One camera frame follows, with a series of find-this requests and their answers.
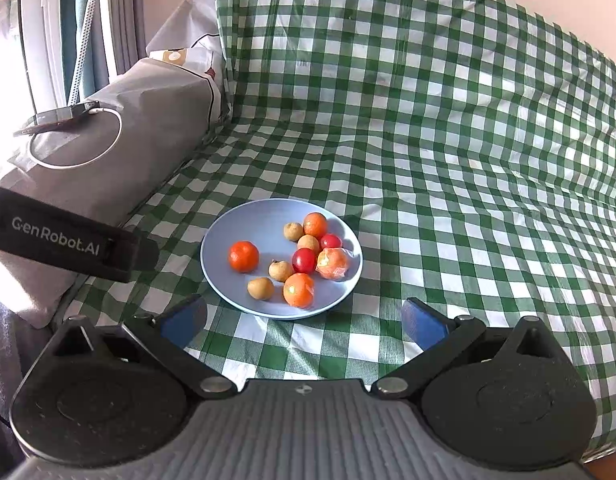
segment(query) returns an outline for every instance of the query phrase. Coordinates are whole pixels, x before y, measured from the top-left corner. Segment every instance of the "smartphone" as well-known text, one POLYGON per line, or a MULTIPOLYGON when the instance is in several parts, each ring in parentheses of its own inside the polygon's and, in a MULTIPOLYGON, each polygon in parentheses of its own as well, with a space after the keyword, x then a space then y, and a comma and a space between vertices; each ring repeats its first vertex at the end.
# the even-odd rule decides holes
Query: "smartphone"
POLYGON ((98 101, 88 101, 86 103, 66 106, 65 108, 58 108, 56 110, 48 110, 47 112, 33 115, 25 121, 24 126, 20 130, 14 132, 14 136, 20 137, 24 135, 42 134, 43 132, 56 130, 82 119, 88 114, 89 110, 99 107, 100 104, 98 101))

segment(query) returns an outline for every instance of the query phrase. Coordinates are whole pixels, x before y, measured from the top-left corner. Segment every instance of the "round black cover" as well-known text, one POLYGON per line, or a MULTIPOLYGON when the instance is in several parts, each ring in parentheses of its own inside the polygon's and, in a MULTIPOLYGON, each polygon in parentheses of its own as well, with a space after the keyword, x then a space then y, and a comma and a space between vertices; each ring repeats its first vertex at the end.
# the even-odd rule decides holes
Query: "round black cover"
POLYGON ((512 470, 579 459, 596 419, 571 365, 523 354, 452 368, 428 385, 421 407, 448 446, 512 470))
POLYGON ((112 465, 158 449, 181 426, 183 388, 167 374, 122 361, 55 361, 14 398, 12 428, 46 460, 112 465))

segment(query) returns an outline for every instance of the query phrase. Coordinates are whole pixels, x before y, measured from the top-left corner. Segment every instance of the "gingham fabric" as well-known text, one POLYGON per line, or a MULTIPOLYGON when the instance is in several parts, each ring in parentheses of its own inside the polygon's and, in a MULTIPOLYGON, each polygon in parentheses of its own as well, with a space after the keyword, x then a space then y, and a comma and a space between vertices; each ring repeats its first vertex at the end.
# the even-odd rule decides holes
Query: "gingham fabric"
POLYGON ((409 296, 490 326, 536 314, 595 398, 587 457, 616 449, 614 63, 505 0, 217 12, 232 121, 130 222, 160 240, 158 270, 91 279, 67 315, 117 322, 201 292, 209 321, 189 351, 238 384, 370 384, 418 352, 399 322, 409 296), (357 233, 361 280, 328 313, 242 314, 205 282, 204 232, 268 197, 324 206, 357 233))

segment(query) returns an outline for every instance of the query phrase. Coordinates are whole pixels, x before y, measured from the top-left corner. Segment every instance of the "plate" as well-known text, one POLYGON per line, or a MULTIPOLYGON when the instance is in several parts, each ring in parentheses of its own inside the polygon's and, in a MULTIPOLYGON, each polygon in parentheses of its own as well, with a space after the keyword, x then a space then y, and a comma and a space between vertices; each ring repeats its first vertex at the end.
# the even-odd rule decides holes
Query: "plate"
POLYGON ((341 218, 322 207, 289 198, 255 200, 230 209, 214 221, 201 242, 201 269, 217 294, 244 312, 272 319, 301 319, 334 307, 355 288, 362 265, 359 240, 341 218), (248 282, 261 276, 269 278, 267 271, 272 260, 289 262, 297 250, 295 242, 283 237, 283 226, 288 222, 303 223, 306 215, 313 212, 328 219, 328 232, 341 238, 344 249, 353 255, 345 280, 325 280, 313 272, 314 300, 308 308, 288 305, 283 300, 283 283, 275 280, 275 293, 270 300, 252 298, 248 282), (230 246, 239 240, 248 240, 259 249, 259 266, 248 274, 232 270, 228 263, 230 246))

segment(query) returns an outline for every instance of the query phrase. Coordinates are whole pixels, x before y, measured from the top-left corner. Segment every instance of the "gray ribbed surface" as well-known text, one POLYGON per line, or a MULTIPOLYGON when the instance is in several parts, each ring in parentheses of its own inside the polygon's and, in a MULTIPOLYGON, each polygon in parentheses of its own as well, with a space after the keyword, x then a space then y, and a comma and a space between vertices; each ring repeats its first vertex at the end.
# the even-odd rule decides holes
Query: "gray ribbed surface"
POLYGON ((249 381, 230 400, 204 402, 166 447, 137 462, 72 470, 33 459, 13 479, 72 480, 578 480, 490 471, 440 447, 412 411, 376 400, 359 381, 249 381), (296 389, 308 385, 301 395, 296 389))

